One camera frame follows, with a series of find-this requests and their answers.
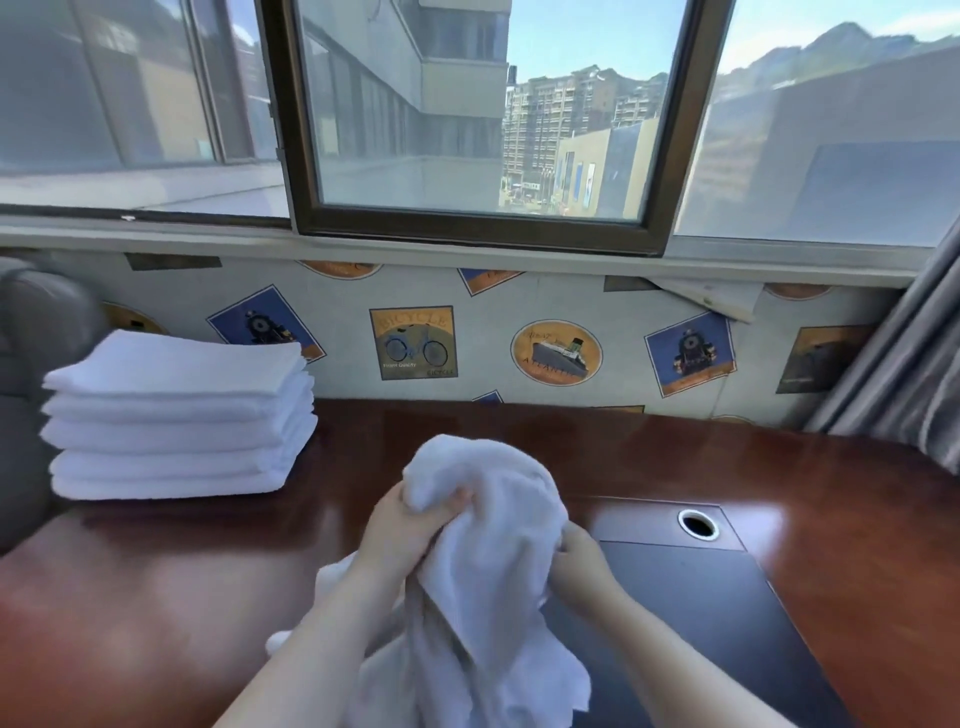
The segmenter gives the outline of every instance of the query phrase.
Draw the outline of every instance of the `folded white towel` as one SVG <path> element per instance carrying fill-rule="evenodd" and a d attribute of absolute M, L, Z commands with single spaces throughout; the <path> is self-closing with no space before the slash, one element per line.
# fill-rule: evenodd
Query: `folded white towel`
<path fill-rule="evenodd" d="M 474 504 L 407 580 L 405 638 L 364 662 L 344 724 L 568 728 L 588 709 L 590 682 L 540 613 L 566 522 L 550 473 L 502 443 L 440 435 L 403 479 L 416 511 L 463 484 Z M 318 599 L 343 570 L 318 573 Z M 271 638 L 271 651 L 282 639 Z"/>
<path fill-rule="evenodd" d="M 310 440 L 317 416 L 307 415 L 300 420 L 287 458 L 263 473 L 209 477 L 139 478 L 128 480 L 84 480 L 54 475 L 54 493 L 72 500 L 137 500 L 156 498 L 185 498 L 209 496 L 241 496 L 252 493 L 270 493 L 286 482 L 297 455 Z"/>
<path fill-rule="evenodd" d="M 300 344 L 211 344 L 117 330 L 83 361 L 50 372 L 46 389 L 74 395 L 275 395 L 302 369 Z"/>
<path fill-rule="evenodd" d="M 299 433 L 307 421 L 315 423 L 316 418 L 295 413 L 283 426 L 283 445 L 274 448 L 139 455 L 64 450 L 50 463 L 50 474 L 71 480 L 136 480 L 267 473 L 297 456 L 303 447 Z"/>
<path fill-rule="evenodd" d="M 298 392 L 313 377 L 295 371 L 275 395 L 69 395 L 57 392 L 43 413 L 62 420 L 98 423 L 221 423 L 270 418 L 282 400 Z"/>
<path fill-rule="evenodd" d="M 40 437 L 60 449 L 126 454 L 215 452 L 283 445 L 283 428 L 313 409 L 312 380 L 290 396 L 270 419 L 241 423 L 164 423 L 133 425 L 83 423 L 52 418 Z"/>

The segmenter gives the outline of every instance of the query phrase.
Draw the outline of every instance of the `chair backrest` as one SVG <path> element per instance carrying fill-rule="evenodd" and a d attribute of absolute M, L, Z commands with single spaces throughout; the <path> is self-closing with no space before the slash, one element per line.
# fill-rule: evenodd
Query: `chair backrest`
<path fill-rule="evenodd" d="M 0 549 L 46 518 L 47 466 L 39 438 L 47 372 L 80 361 L 107 335 L 97 299 L 74 280 L 0 257 Z"/>

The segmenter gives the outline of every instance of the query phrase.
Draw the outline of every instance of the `window sill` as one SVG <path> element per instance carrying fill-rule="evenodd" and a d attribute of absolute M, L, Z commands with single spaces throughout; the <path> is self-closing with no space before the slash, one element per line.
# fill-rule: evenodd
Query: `window sill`
<path fill-rule="evenodd" d="M 678 236 L 671 240 L 665 257 L 649 258 L 306 237 L 254 228 L 26 217 L 9 217 L 0 223 L 0 247 L 885 288 L 908 286 L 931 252 Z"/>

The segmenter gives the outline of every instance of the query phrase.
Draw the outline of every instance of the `window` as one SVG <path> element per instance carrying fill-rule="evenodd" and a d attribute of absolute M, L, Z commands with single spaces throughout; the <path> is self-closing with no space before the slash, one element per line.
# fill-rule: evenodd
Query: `window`
<path fill-rule="evenodd" d="M 298 230 L 662 251 L 730 2 L 609 5 L 586 14 L 537 0 L 491 2 L 488 11 L 291 2 L 288 16 L 268 13 L 267 23 L 288 169 L 303 191 L 294 193 Z M 545 13 L 554 13 L 550 24 Z M 310 98 L 306 109 L 298 89 L 316 95 L 311 76 L 325 73 L 310 61 L 314 41 L 332 58 L 334 96 Z M 295 54 L 276 50 L 284 48 Z M 696 83 L 683 83 L 687 77 Z M 671 83 L 683 89 L 672 101 Z M 640 97 L 649 99 L 643 109 L 616 117 L 617 129 L 632 130 L 622 136 L 633 147 L 618 137 L 623 159 L 605 164 L 618 101 Z M 337 157 L 324 153 L 317 121 L 331 116 Z M 349 134 L 358 136 L 356 149 Z M 584 180 L 557 171 L 568 158 L 580 178 L 585 167 L 596 171 L 588 205 Z M 612 185 L 612 202 L 601 170 L 617 165 L 629 183 Z"/>
<path fill-rule="evenodd" d="M 738 0 L 677 233 L 936 246 L 960 214 L 957 31 L 956 2 Z"/>
<path fill-rule="evenodd" d="M 317 148 L 325 156 L 338 156 L 336 101 L 330 52 L 313 38 L 306 44 L 307 79 L 310 82 L 310 110 L 317 131 Z"/>
<path fill-rule="evenodd" d="M 0 109 L 6 212 L 289 225 L 254 0 L 4 3 Z"/>
<path fill-rule="evenodd" d="M 505 61 L 509 15 L 423 8 L 420 50 L 425 56 L 468 61 Z"/>

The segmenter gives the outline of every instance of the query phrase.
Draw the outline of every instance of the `locomotive illustration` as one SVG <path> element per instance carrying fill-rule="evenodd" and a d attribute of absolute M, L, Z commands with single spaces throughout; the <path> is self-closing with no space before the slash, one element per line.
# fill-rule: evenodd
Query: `locomotive illustration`
<path fill-rule="evenodd" d="M 569 346 L 538 341 L 533 347 L 533 360 L 544 367 L 583 379 L 587 376 L 587 361 L 580 353 L 583 339 L 573 339 Z"/>
<path fill-rule="evenodd" d="M 717 358 L 717 349 L 695 328 L 688 328 L 680 338 L 680 353 L 673 359 L 673 368 L 683 376 L 709 369 Z"/>
<path fill-rule="evenodd" d="M 297 341 L 287 327 L 276 323 L 265 313 L 247 311 L 247 332 L 255 344 L 284 344 Z"/>

